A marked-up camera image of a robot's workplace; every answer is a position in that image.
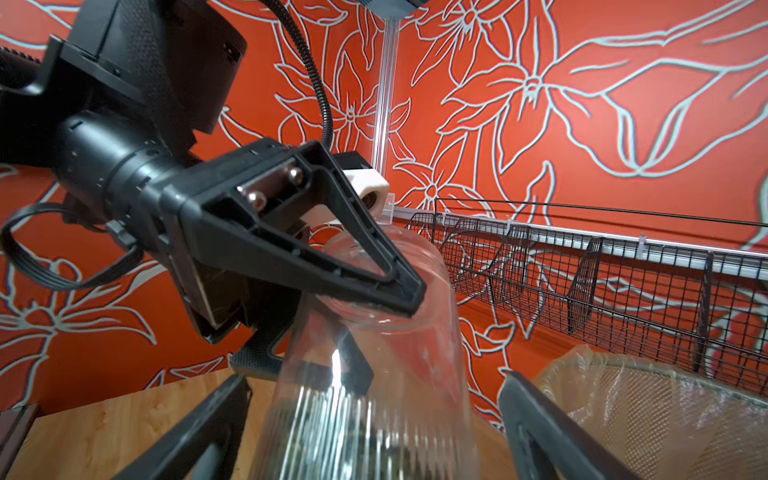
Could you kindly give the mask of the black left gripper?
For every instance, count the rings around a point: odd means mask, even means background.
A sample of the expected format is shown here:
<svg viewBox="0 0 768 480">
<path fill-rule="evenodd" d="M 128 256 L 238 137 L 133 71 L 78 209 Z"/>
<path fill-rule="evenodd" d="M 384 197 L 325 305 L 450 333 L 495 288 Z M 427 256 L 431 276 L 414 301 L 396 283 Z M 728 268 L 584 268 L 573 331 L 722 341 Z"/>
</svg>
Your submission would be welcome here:
<svg viewBox="0 0 768 480">
<path fill-rule="evenodd" d="M 366 395 L 374 371 L 343 318 L 309 293 L 410 317 L 426 283 L 319 142 L 262 139 L 211 161 L 150 149 L 143 178 L 147 249 L 165 264 L 194 328 L 216 344 L 258 328 L 230 360 L 238 374 Z M 341 222 L 311 228 L 325 205 Z"/>
</svg>

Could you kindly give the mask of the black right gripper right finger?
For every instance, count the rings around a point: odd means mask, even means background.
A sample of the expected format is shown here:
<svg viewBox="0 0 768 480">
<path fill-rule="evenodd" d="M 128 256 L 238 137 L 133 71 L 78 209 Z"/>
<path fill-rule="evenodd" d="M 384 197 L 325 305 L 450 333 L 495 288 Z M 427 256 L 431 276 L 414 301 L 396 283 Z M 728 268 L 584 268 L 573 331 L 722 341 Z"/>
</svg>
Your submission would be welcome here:
<svg viewBox="0 0 768 480">
<path fill-rule="evenodd" d="M 506 377 L 498 406 L 518 478 L 637 477 L 522 374 Z"/>
</svg>

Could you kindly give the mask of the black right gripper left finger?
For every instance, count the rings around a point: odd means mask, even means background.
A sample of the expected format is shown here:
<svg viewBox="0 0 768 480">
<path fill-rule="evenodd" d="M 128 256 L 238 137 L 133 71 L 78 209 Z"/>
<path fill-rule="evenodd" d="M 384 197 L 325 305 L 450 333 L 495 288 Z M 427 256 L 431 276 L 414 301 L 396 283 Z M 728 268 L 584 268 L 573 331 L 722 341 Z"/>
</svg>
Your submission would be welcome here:
<svg viewBox="0 0 768 480">
<path fill-rule="evenodd" d="M 252 390 L 234 374 L 182 418 L 117 479 L 229 479 L 246 426 Z"/>
</svg>

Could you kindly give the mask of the clear jar with tea leaves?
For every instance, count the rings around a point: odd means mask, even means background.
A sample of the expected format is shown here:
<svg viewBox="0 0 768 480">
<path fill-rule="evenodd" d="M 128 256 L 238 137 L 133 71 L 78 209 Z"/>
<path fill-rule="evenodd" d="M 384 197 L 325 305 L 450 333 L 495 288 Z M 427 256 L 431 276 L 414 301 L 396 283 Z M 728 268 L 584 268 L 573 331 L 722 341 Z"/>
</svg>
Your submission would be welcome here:
<svg viewBox="0 0 768 480">
<path fill-rule="evenodd" d="M 462 335 L 443 258 L 385 233 L 425 281 L 410 317 L 310 296 L 259 436 L 253 479 L 476 479 Z"/>
</svg>

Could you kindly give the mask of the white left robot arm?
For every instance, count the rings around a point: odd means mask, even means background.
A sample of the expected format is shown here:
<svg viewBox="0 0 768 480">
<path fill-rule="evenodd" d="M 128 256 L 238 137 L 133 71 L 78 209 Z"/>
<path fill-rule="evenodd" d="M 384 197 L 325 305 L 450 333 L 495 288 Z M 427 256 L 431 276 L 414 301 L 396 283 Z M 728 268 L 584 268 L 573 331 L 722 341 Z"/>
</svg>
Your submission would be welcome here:
<svg viewBox="0 0 768 480">
<path fill-rule="evenodd" d="M 1 157 L 51 170 L 66 197 L 11 215 L 1 247 L 18 272 L 58 292 L 110 284 L 151 256 L 206 341 L 253 330 L 236 368 L 272 380 L 275 347 L 311 295 L 410 317 L 426 285 L 376 222 L 383 194 L 350 180 L 367 163 L 332 152 L 333 110 L 302 31 L 282 3 L 267 8 L 306 69 L 318 141 L 266 137 L 210 161 L 193 154 L 247 50 L 204 1 L 86 1 L 42 59 L 3 49 Z M 82 280 L 55 273 L 13 236 L 41 214 L 109 234 L 122 257 Z"/>
</svg>

